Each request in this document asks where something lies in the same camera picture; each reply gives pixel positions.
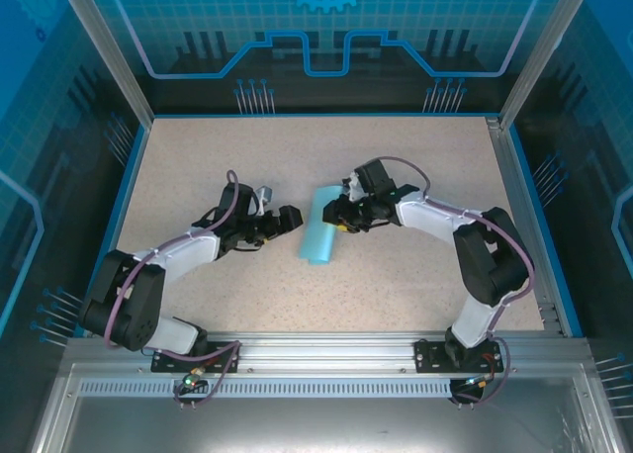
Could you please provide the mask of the light blue paper sheet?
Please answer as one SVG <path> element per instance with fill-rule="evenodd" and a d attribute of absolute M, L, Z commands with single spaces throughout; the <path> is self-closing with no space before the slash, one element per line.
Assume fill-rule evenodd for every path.
<path fill-rule="evenodd" d="M 342 194 L 340 185 L 317 188 L 313 194 L 307 228 L 303 236 L 300 258 L 310 265 L 329 263 L 337 228 L 323 220 L 325 206 Z"/>

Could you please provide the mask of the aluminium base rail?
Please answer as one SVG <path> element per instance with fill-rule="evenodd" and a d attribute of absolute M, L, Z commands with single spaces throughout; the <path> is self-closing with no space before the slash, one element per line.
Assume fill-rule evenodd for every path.
<path fill-rule="evenodd" d="M 588 342 L 547 331 L 507 331 L 506 363 L 515 377 L 556 377 L 594 369 Z M 413 344 L 442 341 L 440 331 L 413 332 L 212 332 L 217 341 L 241 342 L 239 377 L 411 377 Z M 58 374 L 144 376 L 148 357 L 109 349 L 98 337 L 68 342 Z"/>

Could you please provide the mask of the aluminium side rail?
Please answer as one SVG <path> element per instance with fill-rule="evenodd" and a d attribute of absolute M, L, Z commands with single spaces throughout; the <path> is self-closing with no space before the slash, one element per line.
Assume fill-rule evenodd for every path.
<path fill-rule="evenodd" d="M 566 337 L 568 330 L 562 313 L 560 290 L 517 150 L 510 134 L 501 128 L 497 118 L 487 117 L 486 124 L 509 203 L 508 211 L 535 267 L 532 291 L 510 303 L 497 328 L 536 329 L 547 336 Z"/>

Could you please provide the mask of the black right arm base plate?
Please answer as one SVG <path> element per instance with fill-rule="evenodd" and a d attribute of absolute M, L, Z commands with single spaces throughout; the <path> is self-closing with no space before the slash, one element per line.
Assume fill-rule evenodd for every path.
<path fill-rule="evenodd" d="M 470 349 L 451 351 L 444 341 L 421 339 L 413 345 L 413 360 L 418 374 L 503 373 L 498 343 L 485 340 Z"/>

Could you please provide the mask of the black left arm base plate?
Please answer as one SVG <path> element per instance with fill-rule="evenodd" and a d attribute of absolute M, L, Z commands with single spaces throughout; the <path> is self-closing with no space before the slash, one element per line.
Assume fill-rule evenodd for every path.
<path fill-rule="evenodd" d="M 200 341 L 187 354 L 187 357 L 200 357 L 211 354 L 217 350 L 225 348 L 228 345 L 229 341 Z M 228 364 L 227 371 L 229 373 L 235 373 L 238 367 L 238 356 L 239 351 L 232 354 L 231 347 L 220 356 L 200 362 L 180 360 L 167 356 L 164 353 L 156 353 L 153 355 L 150 370 L 153 373 L 185 374 L 189 373 L 196 367 L 204 367 L 206 369 L 205 374 L 220 374 L 226 364 Z"/>

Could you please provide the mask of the aluminium frame post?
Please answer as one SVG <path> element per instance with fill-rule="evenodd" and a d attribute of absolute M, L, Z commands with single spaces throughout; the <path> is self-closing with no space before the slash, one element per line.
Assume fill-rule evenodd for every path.
<path fill-rule="evenodd" d="M 499 129 L 508 133 L 584 0 L 559 0 L 499 113 Z"/>
<path fill-rule="evenodd" d="M 150 130 L 154 114 L 94 0 L 67 0 L 139 122 Z"/>

